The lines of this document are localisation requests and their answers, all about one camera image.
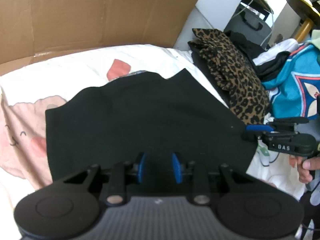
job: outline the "black fabric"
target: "black fabric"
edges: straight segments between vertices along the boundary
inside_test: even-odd
[[[310,203],[312,192],[307,191],[300,199],[301,205],[304,207],[304,218],[302,224],[304,225],[302,229],[302,235],[300,239],[303,239],[308,231],[307,228],[311,222],[313,221],[314,229],[312,240],[320,239],[320,205],[313,206]]]
[[[225,33],[232,43],[248,58],[251,65],[254,66],[253,59],[258,57],[265,50],[258,44],[248,41],[247,38],[241,34],[233,31]]]
[[[46,111],[53,180],[94,163],[110,168],[145,152],[148,192],[175,192],[172,152],[209,168],[228,163],[246,171],[257,143],[242,141],[244,130],[187,70],[168,80],[149,72],[119,78]]]
[[[200,49],[196,48],[194,44],[189,45],[192,50],[192,59],[193,64],[204,74],[210,84],[215,88],[218,94],[221,96],[222,100],[230,107],[230,95],[229,91],[223,90],[218,86],[214,76],[211,74],[210,69],[208,68],[207,61],[200,56]]]
[[[289,56],[290,52],[282,51],[275,59],[260,66],[254,65],[254,71],[262,82],[270,81],[277,77]]]

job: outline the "cardboard box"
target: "cardboard box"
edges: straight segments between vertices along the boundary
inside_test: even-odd
[[[0,0],[0,75],[82,50],[172,47],[198,0]]]

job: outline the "metal screw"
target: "metal screw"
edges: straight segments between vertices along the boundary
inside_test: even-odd
[[[199,205],[205,205],[210,202],[210,198],[206,195],[198,195],[198,196],[195,196],[193,201]]]
[[[120,204],[123,201],[123,197],[119,196],[119,195],[111,195],[109,197],[107,197],[107,201],[110,204]]]

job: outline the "leopard print fabric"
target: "leopard print fabric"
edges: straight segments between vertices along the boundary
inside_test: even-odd
[[[270,102],[249,60],[217,29],[193,33],[197,40],[190,43],[200,49],[217,85],[229,91],[230,110],[245,124],[263,124]]]

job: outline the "folded clothes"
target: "folded clothes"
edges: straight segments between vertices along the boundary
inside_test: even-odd
[[[226,32],[226,35],[232,41],[232,43],[248,58],[251,65],[254,65],[252,61],[257,58],[265,50],[258,44],[248,41],[242,33],[235,33],[233,31]]]
[[[295,39],[287,39],[282,41],[275,46],[268,49],[266,52],[263,52],[258,57],[253,59],[253,62],[256,66],[262,65],[270,60],[276,58],[276,56],[283,51],[294,52],[299,48],[299,44]]]
[[[230,95],[230,110],[245,124],[263,123],[269,111],[268,93],[250,62],[231,40],[217,29],[193,29],[199,49],[217,85]]]
[[[258,78],[261,80],[261,82],[270,81],[276,78],[282,70],[289,55],[290,52],[282,51],[276,56],[275,59],[265,62],[260,66],[254,65],[254,71],[257,74]]]
[[[306,43],[290,54],[276,78],[263,82],[268,89],[276,88],[272,111],[276,118],[317,117],[316,98],[320,91],[320,50]]]

